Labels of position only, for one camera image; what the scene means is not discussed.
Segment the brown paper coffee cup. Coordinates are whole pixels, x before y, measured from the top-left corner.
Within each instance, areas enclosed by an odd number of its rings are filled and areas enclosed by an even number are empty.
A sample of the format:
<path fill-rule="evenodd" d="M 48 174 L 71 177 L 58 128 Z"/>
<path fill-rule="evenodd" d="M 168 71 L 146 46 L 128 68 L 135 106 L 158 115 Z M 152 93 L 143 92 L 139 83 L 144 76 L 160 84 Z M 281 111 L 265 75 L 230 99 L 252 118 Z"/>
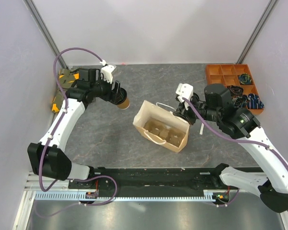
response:
<path fill-rule="evenodd" d="M 115 105 L 121 110 L 125 110 L 130 106 L 130 100 L 125 89 L 121 88 L 117 93 Z"/>

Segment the brown paper takeout bag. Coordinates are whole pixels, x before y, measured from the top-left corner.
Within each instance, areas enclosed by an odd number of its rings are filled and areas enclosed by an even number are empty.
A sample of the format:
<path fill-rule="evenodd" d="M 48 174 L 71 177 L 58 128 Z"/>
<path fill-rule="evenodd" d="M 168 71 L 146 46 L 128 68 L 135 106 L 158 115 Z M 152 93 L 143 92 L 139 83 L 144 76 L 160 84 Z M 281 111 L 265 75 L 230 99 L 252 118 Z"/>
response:
<path fill-rule="evenodd" d="M 178 153 L 187 145 L 189 123 L 159 103 L 143 101 L 133 125 L 144 138 L 173 152 Z"/>

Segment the cardboard cup carrier tray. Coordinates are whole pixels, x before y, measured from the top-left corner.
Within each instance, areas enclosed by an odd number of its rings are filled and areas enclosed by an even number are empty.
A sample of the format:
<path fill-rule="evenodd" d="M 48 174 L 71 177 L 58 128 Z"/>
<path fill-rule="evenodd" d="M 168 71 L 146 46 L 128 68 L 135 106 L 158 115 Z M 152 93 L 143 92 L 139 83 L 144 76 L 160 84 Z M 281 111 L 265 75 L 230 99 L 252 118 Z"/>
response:
<path fill-rule="evenodd" d="M 156 119 L 150 119 L 144 125 L 144 135 L 158 145 L 166 143 L 179 147 L 185 137 L 185 132 L 166 125 Z"/>

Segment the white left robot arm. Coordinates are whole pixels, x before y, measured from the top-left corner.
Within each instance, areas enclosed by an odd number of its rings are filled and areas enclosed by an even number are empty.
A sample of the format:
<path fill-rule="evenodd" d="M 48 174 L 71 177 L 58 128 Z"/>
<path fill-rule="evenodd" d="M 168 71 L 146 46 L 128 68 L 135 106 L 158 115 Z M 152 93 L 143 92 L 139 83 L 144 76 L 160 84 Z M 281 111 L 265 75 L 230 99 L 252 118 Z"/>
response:
<path fill-rule="evenodd" d="M 100 98 L 105 102 L 127 109 L 130 101 L 120 82 L 113 80 L 116 66 L 105 65 L 101 69 L 78 70 L 79 78 L 75 86 L 66 91 L 67 99 L 54 123 L 38 143 L 30 143 L 27 149 L 33 173 L 44 177 L 67 180 L 79 179 L 84 188 L 92 188 L 96 177 L 89 166 L 73 163 L 65 155 L 69 136 L 88 105 Z"/>

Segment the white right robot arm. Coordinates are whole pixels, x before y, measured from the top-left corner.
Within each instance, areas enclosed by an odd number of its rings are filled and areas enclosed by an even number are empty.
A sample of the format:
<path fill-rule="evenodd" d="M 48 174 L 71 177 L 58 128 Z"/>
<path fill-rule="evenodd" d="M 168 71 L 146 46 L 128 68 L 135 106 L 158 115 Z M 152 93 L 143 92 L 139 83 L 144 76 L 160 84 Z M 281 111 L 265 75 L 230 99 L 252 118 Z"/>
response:
<path fill-rule="evenodd" d="M 235 107 L 230 90 L 223 84 L 207 85 L 204 96 L 201 101 L 193 86 L 180 83 L 176 89 L 179 106 L 174 115 L 190 125 L 200 120 L 218 137 L 238 143 L 265 173 L 255 176 L 221 163 L 210 176 L 211 185 L 245 190 L 272 211 L 288 212 L 288 162 L 269 140 L 259 120 L 248 109 Z"/>

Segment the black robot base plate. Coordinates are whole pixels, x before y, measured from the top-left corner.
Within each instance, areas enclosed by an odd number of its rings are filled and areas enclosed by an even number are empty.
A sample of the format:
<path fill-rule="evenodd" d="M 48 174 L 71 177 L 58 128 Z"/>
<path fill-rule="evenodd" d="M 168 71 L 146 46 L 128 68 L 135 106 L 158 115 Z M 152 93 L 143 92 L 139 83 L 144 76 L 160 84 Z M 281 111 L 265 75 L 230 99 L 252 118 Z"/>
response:
<path fill-rule="evenodd" d="M 112 177 L 117 185 L 118 192 L 127 195 L 135 189 L 144 194 L 148 193 L 146 187 L 160 190 L 166 187 L 167 190 L 182 189 L 193 190 L 226 190 L 234 188 L 225 185 L 215 174 L 214 168 L 92 168 L 90 177 L 97 176 Z"/>

